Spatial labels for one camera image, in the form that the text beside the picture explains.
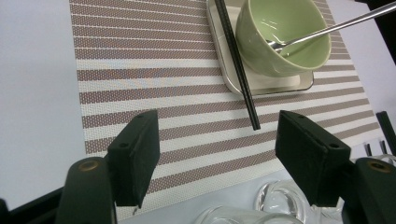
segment glass cup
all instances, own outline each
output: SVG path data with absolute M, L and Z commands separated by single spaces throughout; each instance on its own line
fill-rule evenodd
M 304 193 L 293 180 L 265 184 L 259 192 L 255 208 L 266 213 L 287 214 L 304 224 L 320 223 L 320 209 L 309 205 Z
M 256 210 L 219 206 L 204 211 L 195 224 L 303 224 L 295 217 Z
M 326 224 L 342 224 L 343 219 L 341 213 L 343 211 L 344 200 L 341 198 L 338 200 L 336 207 L 320 207 L 322 214 L 321 221 Z

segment striped placemat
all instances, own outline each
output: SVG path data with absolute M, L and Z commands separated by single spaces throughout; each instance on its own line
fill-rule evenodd
M 329 25 L 325 0 L 316 1 Z M 255 97 L 262 129 L 225 86 L 206 0 L 70 0 L 88 156 L 133 116 L 159 112 L 161 158 L 144 213 L 283 169 L 274 146 L 280 109 L 304 114 L 350 146 L 382 136 L 338 33 L 308 91 Z M 118 208 L 119 219 L 132 215 Z

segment chopsticks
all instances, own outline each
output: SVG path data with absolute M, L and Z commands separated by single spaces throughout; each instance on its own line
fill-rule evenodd
M 241 92 L 244 95 L 247 112 L 250 117 L 250 122 L 253 130 L 261 128 L 259 118 L 257 117 L 256 107 L 254 106 L 253 99 L 251 98 L 250 87 L 245 74 L 244 65 L 242 65 L 241 56 L 236 45 L 235 36 L 233 35 L 233 27 L 231 26 L 230 18 L 228 17 L 227 8 L 224 0 L 215 0 L 216 8 L 218 9 L 221 26 L 223 27 L 225 37 L 227 39 L 228 48 L 230 49 L 231 56 L 233 57 L 233 65 L 238 76 Z

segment white surface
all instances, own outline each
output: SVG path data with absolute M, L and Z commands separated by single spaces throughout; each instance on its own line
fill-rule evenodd
M 328 5 L 337 23 L 370 11 L 366 4 L 353 1 L 328 0 Z M 396 127 L 396 66 L 375 21 L 350 26 L 340 33 L 374 112 L 388 111 Z
M 347 0 L 329 5 L 336 21 L 368 11 Z M 68 1 L 3 0 L 0 31 L 0 197 L 13 208 L 59 188 L 68 167 L 85 157 L 84 138 Z M 375 23 L 341 34 L 373 109 L 387 110 L 396 126 L 396 68 L 385 44 L 372 43 L 382 41 Z M 121 223 L 192 223 L 215 204 L 252 208 L 261 184 L 274 178 L 288 175 L 268 175 Z
M 0 198 L 13 209 L 85 158 L 68 1 L 0 1 L 0 52 Z

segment spoon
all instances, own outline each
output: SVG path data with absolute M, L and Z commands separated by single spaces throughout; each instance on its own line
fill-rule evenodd
M 293 40 L 290 40 L 290 41 L 284 41 L 282 43 L 276 43 L 275 41 L 267 40 L 267 43 L 277 53 L 280 53 L 280 51 L 282 51 L 282 49 L 285 48 L 286 46 L 289 46 L 289 45 L 292 45 L 292 44 L 296 44 L 296 43 L 300 43 L 300 42 L 303 42 L 305 40 L 308 40 L 308 39 L 311 39 L 311 38 L 314 38 L 314 37 L 326 35 L 326 34 L 328 34 L 330 32 L 346 28 L 348 26 L 360 23 L 362 21 L 367 21 L 367 20 L 370 20 L 370 19 L 373 19 L 373 18 L 376 18 L 376 17 L 379 17 L 379 16 L 383 16 L 385 14 L 388 14 L 388 13 L 394 11 L 395 9 L 396 9 L 396 2 L 392 2 L 392 3 L 389 3 L 389 4 L 384 5 L 382 7 L 379 7 L 379 8 L 377 8 L 377 9 L 375 9 L 375 10 L 369 12 L 369 13 L 363 14 L 363 15 L 355 18 L 355 19 L 352 19 L 350 21 L 344 21 L 344 22 L 342 22 L 340 24 L 325 28 L 323 30 L 316 31 L 316 32 L 314 32 L 314 33 L 312 33 L 310 35 L 306 35 L 306 36 L 303 36 L 303 37 L 300 37 L 300 38 L 296 38 L 296 39 L 293 39 Z

